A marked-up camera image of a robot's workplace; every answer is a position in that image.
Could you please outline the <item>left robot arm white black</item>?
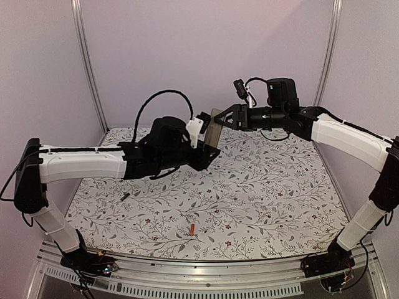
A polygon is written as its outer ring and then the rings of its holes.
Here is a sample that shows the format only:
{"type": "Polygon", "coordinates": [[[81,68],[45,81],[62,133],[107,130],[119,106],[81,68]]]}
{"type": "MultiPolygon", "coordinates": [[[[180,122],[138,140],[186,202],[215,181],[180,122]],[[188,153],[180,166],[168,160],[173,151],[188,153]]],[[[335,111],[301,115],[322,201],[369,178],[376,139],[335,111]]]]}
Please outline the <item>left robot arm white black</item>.
{"type": "Polygon", "coordinates": [[[10,200],[22,214],[29,214],[58,246],[61,264],[94,276],[109,276],[118,269],[105,252],[88,252],[81,233],[65,219],[47,196],[47,184],[80,178],[134,180],[164,178],[181,166],[195,171],[208,168],[219,155],[221,125],[193,118],[189,122],[157,118],[140,141],[115,146],[58,148],[30,139],[9,179],[15,181],[10,200]]]}

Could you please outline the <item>black battery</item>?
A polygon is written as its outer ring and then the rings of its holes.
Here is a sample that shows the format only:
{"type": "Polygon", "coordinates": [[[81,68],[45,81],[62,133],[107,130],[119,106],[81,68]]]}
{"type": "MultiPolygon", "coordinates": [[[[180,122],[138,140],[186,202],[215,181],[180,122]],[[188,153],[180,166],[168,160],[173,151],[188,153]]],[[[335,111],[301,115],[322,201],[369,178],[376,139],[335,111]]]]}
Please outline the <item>black battery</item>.
{"type": "Polygon", "coordinates": [[[126,194],[124,194],[124,195],[123,195],[123,197],[121,198],[121,201],[124,201],[124,200],[126,200],[126,198],[128,198],[128,197],[129,197],[129,195],[130,195],[130,193],[126,193],[126,194]]]}

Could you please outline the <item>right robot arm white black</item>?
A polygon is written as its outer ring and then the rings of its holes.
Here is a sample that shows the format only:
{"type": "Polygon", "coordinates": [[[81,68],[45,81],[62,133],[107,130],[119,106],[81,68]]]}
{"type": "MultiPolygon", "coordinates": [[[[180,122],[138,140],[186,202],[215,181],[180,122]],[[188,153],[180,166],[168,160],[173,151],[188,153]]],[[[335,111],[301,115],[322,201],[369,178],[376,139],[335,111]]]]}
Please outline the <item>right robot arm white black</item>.
{"type": "Polygon", "coordinates": [[[301,261],[306,277],[352,267],[352,249],[398,206],[398,138],[372,133],[341,120],[322,107],[302,107],[291,78],[273,78],[265,84],[267,106],[254,107],[247,84],[242,80],[234,81],[238,97],[245,102],[232,105],[216,115],[214,121],[241,131],[282,128],[303,140],[341,150],[380,174],[366,203],[330,243],[327,253],[309,255],[301,261]]]}

